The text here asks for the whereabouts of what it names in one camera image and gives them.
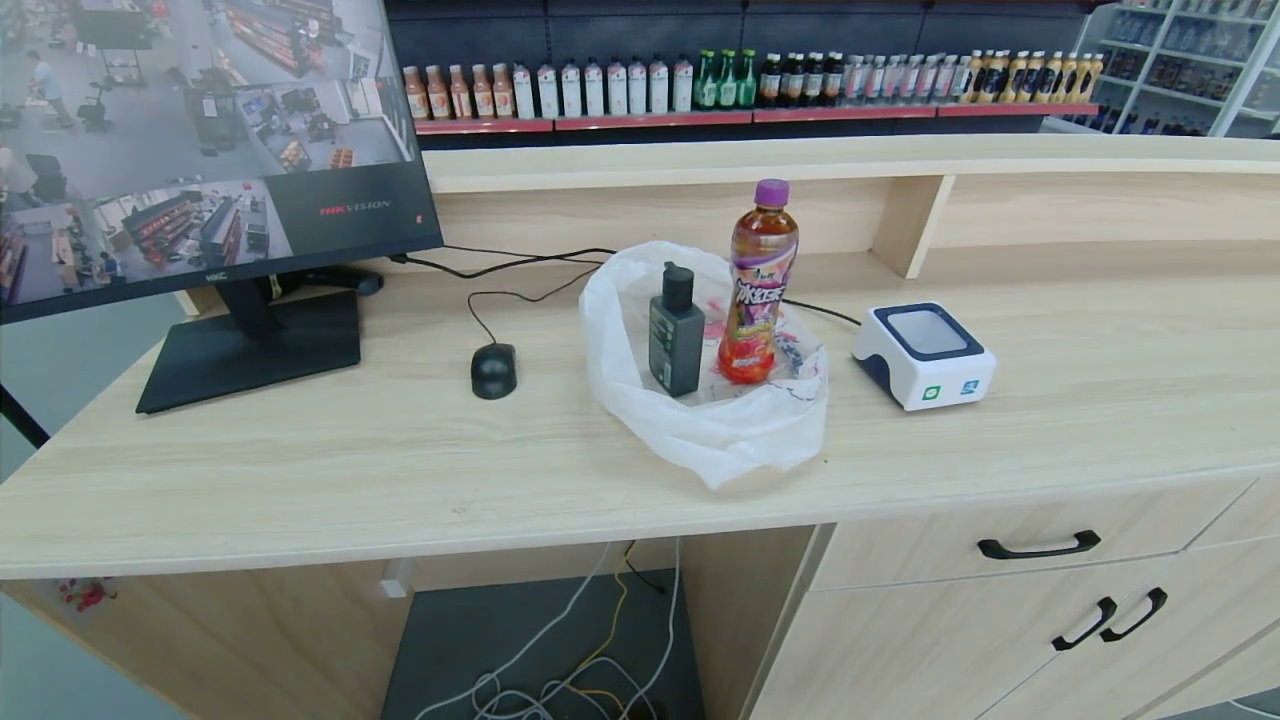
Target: monitor screen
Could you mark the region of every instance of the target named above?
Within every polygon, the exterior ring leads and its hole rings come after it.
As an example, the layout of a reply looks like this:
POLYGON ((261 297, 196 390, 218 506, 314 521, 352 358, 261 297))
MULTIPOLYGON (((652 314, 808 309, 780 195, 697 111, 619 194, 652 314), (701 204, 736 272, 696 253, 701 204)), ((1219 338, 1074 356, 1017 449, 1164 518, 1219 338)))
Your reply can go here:
POLYGON ((440 245, 380 0, 9 5, 0 322, 440 245))

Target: orange drink bottle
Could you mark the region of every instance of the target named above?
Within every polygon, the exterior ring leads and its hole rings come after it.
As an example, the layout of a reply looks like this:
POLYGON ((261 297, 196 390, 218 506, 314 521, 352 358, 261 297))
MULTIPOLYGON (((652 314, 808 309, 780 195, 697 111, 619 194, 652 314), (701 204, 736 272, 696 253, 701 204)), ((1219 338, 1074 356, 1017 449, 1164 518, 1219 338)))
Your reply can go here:
POLYGON ((760 181, 755 210, 733 225, 733 299, 717 355, 721 374, 733 383, 762 383, 773 369, 773 331, 800 243, 800 228, 785 210, 790 195, 786 181, 760 181))

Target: monitor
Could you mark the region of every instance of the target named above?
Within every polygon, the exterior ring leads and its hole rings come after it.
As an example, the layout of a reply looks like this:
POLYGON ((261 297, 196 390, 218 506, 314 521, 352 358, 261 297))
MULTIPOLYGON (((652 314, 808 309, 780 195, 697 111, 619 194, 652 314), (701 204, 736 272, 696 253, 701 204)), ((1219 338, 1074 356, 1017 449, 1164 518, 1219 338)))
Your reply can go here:
POLYGON ((5 54, 0 322, 229 309, 170 331, 140 413, 358 363, 353 293, 259 278, 443 242, 380 0, 83 0, 5 54))

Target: black drawer handle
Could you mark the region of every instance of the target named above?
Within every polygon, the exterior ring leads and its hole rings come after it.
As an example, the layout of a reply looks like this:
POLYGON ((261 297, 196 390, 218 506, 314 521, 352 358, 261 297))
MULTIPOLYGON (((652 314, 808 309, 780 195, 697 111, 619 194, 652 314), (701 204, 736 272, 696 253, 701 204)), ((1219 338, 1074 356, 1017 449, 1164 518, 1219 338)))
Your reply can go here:
POLYGON ((1142 620, 1138 620, 1128 630, 1123 633, 1116 633, 1111 628, 1102 630, 1102 633, 1098 634, 1098 637, 1102 638, 1102 642, 1114 643, 1116 641, 1123 641, 1128 638, 1130 633, 1140 628, 1142 624, 1146 623, 1147 620, 1151 620, 1156 615, 1156 612, 1160 612, 1160 609, 1164 607, 1165 602, 1169 600, 1169 593, 1161 588, 1152 588, 1152 591, 1147 593, 1147 598, 1151 600, 1151 610, 1148 610, 1147 614, 1142 616, 1142 620))
POLYGON ((992 560, 1027 560, 1030 557, 1057 557, 1059 555, 1088 552, 1094 547, 1098 547, 1102 542, 1098 533, 1094 533, 1093 530, 1080 530, 1075 533, 1074 537, 1075 544, 1073 547, 1060 547, 1057 550, 1032 550, 1028 552, 1018 552, 1000 544, 1000 541, 997 539, 978 541, 978 550, 992 560))
POLYGON ((1102 600, 1098 601, 1098 610, 1102 611, 1102 618, 1098 618, 1098 621, 1094 623, 1092 628, 1084 630, 1084 633, 1082 633, 1080 637, 1075 638, 1074 641, 1069 641, 1062 635, 1053 638, 1053 650, 1062 652, 1064 650, 1071 650, 1073 647, 1089 639, 1089 635, 1098 632, 1098 628, 1106 625, 1107 623, 1111 621, 1112 618, 1115 618, 1116 601, 1111 600, 1110 597, 1103 597, 1102 600))

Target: computer mouse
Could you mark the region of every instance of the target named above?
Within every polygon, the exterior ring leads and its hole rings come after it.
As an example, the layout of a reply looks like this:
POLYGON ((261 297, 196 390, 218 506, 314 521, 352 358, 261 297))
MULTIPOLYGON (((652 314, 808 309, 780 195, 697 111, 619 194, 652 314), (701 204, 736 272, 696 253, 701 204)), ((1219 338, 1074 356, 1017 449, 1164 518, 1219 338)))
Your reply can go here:
POLYGON ((471 392, 484 400, 507 397, 516 389, 516 347, 492 342, 471 356, 471 392))

